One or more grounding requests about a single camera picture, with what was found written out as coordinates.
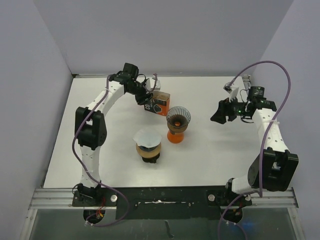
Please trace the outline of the dark green glass dripper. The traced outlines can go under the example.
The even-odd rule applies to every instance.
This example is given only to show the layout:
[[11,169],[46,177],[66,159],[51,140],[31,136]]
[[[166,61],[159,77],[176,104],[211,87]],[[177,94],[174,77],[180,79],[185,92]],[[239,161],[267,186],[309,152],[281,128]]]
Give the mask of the dark green glass dripper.
[[150,158],[142,157],[142,160],[145,163],[156,164],[159,157],[160,157],[160,154],[157,154],[156,156],[150,157]]

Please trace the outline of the blue glass dripper cone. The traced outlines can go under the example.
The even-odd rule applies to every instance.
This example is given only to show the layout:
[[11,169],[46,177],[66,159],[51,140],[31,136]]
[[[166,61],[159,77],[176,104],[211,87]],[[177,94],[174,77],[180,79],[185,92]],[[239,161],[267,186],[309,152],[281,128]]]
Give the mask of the blue glass dripper cone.
[[146,146],[142,146],[142,145],[139,145],[138,147],[143,152],[151,152],[151,151],[154,151],[157,148],[156,146],[154,146],[154,147],[146,147]]

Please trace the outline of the dark wooden ring holder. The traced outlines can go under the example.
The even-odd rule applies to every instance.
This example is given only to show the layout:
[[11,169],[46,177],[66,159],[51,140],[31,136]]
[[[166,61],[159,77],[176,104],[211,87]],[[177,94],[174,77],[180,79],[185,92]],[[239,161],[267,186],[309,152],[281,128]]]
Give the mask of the dark wooden ring holder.
[[175,126],[175,125],[170,124],[169,122],[167,123],[167,126],[168,126],[169,131],[173,135],[183,133],[188,128],[188,124]]

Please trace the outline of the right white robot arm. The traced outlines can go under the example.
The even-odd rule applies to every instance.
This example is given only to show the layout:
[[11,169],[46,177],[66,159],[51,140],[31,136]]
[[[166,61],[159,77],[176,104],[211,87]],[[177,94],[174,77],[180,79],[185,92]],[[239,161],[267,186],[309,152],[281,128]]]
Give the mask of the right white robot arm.
[[261,190],[286,191],[299,158],[290,152],[284,142],[276,119],[275,103],[264,97],[264,87],[251,87],[245,102],[237,99],[238,86],[225,85],[224,89],[229,97],[219,101],[218,109],[210,120],[219,124],[232,122],[236,118],[251,120],[257,129],[262,148],[244,176],[228,181],[227,189],[222,192],[223,200],[233,205],[239,201],[241,194],[259,193]]

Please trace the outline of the light wooden ring holder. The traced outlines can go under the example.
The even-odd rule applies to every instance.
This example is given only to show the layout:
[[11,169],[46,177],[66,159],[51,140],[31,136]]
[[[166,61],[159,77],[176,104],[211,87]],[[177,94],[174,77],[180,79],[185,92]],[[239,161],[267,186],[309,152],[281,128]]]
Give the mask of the light wooden ring holder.
[[136,144],[136,151],[142,157],[146,159],[154,158],[161,152],[162,143],[157,145],[156,147],[152,147],[151,150],[142,149],[142,146],[138,146]]

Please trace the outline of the white paper coffee filter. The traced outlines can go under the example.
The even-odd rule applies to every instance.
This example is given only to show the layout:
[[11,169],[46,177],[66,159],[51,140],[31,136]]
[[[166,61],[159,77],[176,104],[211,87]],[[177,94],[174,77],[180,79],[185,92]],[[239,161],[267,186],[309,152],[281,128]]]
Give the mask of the white paper coffee filter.
[[138,146],[154,148],[161,143],[162,136],[155,129],[146,127],[138,130],[133,140]]

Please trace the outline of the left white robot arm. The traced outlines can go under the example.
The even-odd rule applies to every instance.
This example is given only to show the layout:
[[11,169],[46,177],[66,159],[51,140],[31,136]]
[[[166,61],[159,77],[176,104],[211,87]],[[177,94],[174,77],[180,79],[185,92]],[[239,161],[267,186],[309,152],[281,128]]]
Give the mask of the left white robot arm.
[[105,117],[115,102],[125,94],[135,97],[138,105],[144,105],[153,97],[158,86],[158,75],[153,74],[154,83],[148,87],[150,79],[138,81],[139,68],[125,63],[123,69],[107,76],[101,93],[87,106],[75,111],[72,152],[82,166],[82,176],[77,190],[88,204],[95,206],[102,199],[99,158],[101,146],[107,139]]

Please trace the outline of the grey glass dripper cone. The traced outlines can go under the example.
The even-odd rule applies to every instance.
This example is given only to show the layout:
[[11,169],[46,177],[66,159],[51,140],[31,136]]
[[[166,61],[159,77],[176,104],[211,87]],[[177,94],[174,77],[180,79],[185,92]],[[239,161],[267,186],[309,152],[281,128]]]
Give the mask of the grey glass dripper cone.
[[174,106],[169,109],[166,121],[173,127],[184,127],[190,123],[191,113],[183,106]]

